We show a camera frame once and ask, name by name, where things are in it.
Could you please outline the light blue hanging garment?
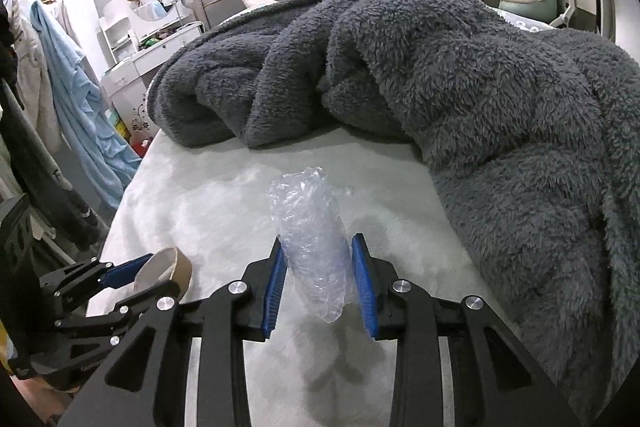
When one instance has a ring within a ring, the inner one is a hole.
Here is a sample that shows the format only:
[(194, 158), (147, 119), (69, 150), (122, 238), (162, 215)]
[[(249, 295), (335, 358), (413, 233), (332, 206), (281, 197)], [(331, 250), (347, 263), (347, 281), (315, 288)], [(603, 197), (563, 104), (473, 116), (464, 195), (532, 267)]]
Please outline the light blue hanging garment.
[(105, 205), (116, 209), (141, 158), (106, 117), (101, 90), (82, 67), (82, 49), (41, 1), (32, 2), (29, 18), (42, 44), (65, 139)]

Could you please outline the hanging dark clothes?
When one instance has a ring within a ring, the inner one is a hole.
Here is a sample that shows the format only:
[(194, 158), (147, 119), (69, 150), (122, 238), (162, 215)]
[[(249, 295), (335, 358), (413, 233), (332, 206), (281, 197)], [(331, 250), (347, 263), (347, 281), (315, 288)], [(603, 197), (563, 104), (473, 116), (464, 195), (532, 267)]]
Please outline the hanging dark clothes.
[(17, 0), (1, 5), (1, 197), (25, 194), (36, 231), (51, 232), (87, 256), (104, 243), (105, 223), (53, 158), (62, 145), (39, 38)]

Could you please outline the white dressing table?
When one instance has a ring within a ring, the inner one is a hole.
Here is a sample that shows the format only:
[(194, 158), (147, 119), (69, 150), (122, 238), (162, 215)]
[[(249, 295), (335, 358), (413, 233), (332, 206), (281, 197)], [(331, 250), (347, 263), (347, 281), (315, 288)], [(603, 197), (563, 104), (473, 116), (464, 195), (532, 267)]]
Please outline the white dressing table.
[(146, 109), (148, 88), (160, 68), (187, 43), (203, 33), (203, 24), (180, 3), (162, 20), (126, 19), (125, 56), (102, 78), (102, 88), (126, 128), (127, 141), (143, 156), (159, 127)]

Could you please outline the bubble wrap piece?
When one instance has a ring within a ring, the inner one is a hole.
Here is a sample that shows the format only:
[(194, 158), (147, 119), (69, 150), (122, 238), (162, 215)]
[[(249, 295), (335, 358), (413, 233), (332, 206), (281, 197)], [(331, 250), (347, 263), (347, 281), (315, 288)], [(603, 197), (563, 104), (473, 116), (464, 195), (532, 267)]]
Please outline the bubble wrap piece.
[(328, 324), (341, 317), (356, 293), (337, 194), (319, 167), (285, 173), (268, 188), (271, 219), (297, 295)]

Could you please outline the dark grey fleece blanket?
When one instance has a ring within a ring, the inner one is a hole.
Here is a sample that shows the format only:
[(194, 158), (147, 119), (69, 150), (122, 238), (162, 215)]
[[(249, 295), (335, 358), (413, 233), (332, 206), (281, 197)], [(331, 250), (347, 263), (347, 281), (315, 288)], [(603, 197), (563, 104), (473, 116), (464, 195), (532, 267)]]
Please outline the dark grey fleece blanket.
[(337, 121), (420, 148), (457, 236), (582, 423), (639, 354), (639, 67), (478, 0), (284, 0), (172, 56), (152, 121), (201, 147)]

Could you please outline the white pillow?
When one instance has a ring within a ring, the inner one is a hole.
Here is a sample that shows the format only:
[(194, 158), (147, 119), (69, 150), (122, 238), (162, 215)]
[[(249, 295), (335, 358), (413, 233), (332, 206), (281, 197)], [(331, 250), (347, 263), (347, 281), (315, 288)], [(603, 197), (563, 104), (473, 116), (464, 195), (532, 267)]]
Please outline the white pillow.
[(256, 10), (277, 3), (277, 0), (241, 0), (247, 10)]

